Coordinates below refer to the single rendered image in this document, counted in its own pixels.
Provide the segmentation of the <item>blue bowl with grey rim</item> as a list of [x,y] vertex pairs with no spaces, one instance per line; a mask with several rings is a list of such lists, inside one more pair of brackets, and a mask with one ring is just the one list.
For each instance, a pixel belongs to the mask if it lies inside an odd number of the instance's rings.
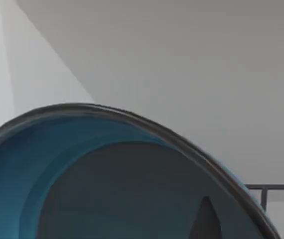
[[0,239],[188,239],[205,196],[222,239],[281,239],[224,165],[137,114],[58,104],[0,127]]

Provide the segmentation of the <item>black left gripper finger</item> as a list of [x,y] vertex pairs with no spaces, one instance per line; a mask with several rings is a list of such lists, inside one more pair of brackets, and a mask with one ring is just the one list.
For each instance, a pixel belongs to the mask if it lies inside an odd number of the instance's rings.
[[201,200],[188,239],[222,239],[220,221],[208,196]]

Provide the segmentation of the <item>dark grey metal rack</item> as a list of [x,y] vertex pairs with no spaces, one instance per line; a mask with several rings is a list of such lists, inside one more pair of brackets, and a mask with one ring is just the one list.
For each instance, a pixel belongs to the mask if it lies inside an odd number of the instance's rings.
[[284,184],[247,184],[267,216],[284,239]]

